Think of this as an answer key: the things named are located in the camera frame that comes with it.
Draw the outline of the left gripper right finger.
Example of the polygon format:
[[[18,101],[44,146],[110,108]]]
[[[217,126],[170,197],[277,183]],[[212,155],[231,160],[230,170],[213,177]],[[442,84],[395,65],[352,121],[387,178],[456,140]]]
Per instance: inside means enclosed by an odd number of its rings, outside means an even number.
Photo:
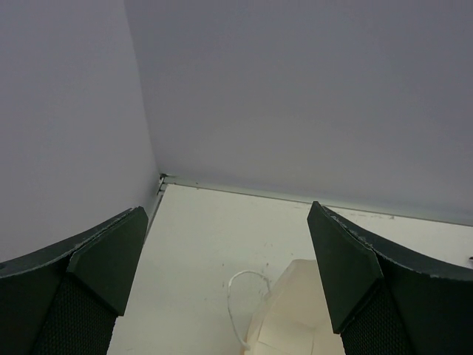
[[[472,270],[392,242],[314,202],[307,223],[346,354],[470,354]]]

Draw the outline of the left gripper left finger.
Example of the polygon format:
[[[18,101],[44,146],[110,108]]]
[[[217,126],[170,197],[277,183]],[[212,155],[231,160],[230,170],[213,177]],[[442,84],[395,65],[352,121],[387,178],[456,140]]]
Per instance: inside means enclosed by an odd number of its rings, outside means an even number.
[[[142,207],[1,263],[2,354],[106,354],[148,228]]]

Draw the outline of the brown paper bag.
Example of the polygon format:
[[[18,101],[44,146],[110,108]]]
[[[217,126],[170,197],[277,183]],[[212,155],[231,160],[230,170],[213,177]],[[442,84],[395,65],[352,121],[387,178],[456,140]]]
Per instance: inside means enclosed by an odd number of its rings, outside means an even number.
[[[267,293],[253,313],[246,335],[234,322],[231,291],[245,274],[262,278]],[[252,270],[236,273],[227,286],[228,315],[242,354],[343,354],[341,337],[333,332],[316,260],[292,260],[273,284]]]

